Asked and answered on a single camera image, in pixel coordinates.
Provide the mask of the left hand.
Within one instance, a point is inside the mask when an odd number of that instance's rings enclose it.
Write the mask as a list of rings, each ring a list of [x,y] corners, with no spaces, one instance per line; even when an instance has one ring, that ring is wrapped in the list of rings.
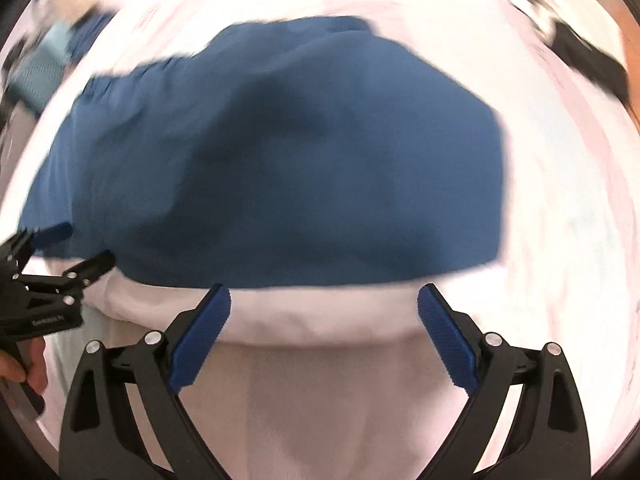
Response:
[[[11,382],[27,382],[35,393],[43,394],[47,389],[47,364],[44,358],[46,341],[42,338],[31,339],[27,345],[29,364],[21,364],[6,350],[0,351],[0,375]]]

